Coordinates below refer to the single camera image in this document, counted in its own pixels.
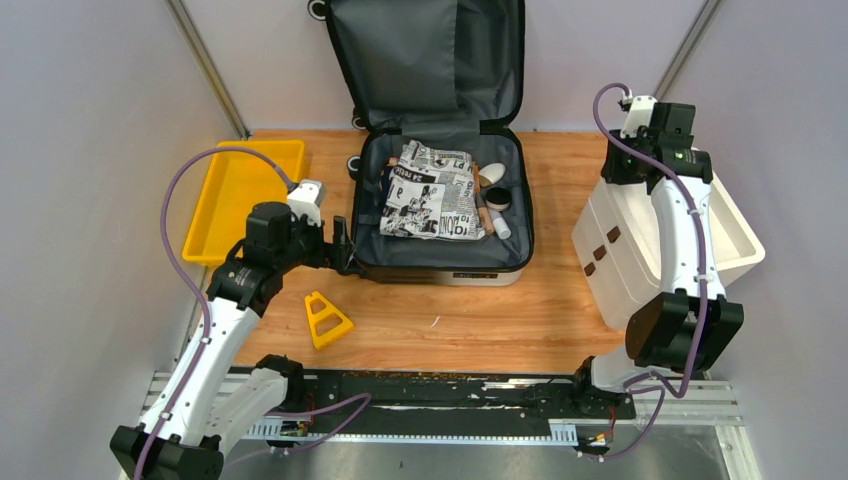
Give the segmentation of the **white tube bottle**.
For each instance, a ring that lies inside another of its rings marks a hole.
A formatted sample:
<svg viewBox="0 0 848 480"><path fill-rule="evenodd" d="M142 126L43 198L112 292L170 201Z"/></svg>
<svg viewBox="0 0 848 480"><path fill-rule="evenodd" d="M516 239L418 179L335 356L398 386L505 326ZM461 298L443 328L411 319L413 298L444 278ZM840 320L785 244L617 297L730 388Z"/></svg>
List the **white tube bottle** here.
<svg viewBox="0 0 848 480"><path fill-rule="evenodd" d="M502 240L509 239L512 235L512 231L501 213L498 211L490 211L490 216L496 235Z"/></svg>

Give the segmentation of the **black round cosmetic jar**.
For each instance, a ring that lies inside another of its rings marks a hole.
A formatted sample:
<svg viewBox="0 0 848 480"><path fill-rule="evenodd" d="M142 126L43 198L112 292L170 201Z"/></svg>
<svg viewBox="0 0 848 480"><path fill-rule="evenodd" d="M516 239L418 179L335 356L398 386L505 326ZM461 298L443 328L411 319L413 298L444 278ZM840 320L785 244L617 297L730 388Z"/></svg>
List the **black round cosmetic jar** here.
<svg viewBox="0 0 848 480"><path fill-rule="evenodd" d="M512 205L510 191L503 187L490 187L484 194L486 206L493 211L503 212Z"/></svg>

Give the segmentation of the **white oval cosmetic case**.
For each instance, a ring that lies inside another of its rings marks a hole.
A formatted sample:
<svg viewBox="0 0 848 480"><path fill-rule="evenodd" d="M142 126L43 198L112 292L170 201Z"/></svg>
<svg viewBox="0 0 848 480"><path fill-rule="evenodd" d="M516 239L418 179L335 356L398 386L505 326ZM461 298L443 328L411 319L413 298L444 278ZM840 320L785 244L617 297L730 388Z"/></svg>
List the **white oval cosmetic case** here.
<svg viewBox="0 0 848 480"><path fill-rule="evenodd" d="M478 169L479 185L488 188L504 178L506 166L502 163L492 163Z"/></svg>

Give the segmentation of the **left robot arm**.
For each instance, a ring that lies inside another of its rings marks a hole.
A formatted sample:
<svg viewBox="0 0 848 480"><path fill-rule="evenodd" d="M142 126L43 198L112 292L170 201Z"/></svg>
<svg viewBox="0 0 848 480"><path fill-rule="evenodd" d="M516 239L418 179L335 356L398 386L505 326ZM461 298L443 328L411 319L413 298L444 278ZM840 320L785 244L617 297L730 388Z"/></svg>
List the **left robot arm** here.
<svg viewBox="0 0 848 480"><path fill-rule="evenodd" d="M213 272L200 296L202 317L168 383L136 426L120 426L110 450L133 479L217 479L233 446L263 417L306 420L303 366L269 354L223 402L215 401L232 362L256 328L283 277L299 266L342 272L354 246L347 222L333 239L304 207L255 205L245 235Z"/></svg>

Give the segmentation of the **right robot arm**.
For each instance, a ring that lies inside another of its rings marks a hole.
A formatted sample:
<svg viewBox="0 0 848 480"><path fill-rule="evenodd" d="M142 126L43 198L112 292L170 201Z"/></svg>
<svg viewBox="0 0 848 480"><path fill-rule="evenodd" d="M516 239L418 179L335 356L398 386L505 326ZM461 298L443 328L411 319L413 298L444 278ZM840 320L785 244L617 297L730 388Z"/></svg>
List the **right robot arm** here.
<svg viewBox="0 0 848 480"><path fill-rule="evenodd" d="M710 155L693 146L695 107L650 95L620 106L627 116L620 129L605 133L602 183L644 187L658 226L659 290L629 317L623 346L587 358L577 370L571 403L589 418L646 380L683 397L693 374L715 363L744 321L716 268L709 220L714 175Z"/></svg>

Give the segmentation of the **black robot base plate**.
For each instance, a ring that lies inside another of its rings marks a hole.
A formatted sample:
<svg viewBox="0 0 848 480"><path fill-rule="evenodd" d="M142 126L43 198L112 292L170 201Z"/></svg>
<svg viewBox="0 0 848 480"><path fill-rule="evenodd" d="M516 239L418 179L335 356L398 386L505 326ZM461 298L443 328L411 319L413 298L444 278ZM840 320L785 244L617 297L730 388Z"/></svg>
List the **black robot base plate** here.
<svg viewBox="0 0 848 480"><path fill-rule="evenodd" d="M274 412L304 412L326 433L371 399L345 434L541 437L553 420L606 429L635 418L631 399L604 398L569 375L308 369Z"/></svg>

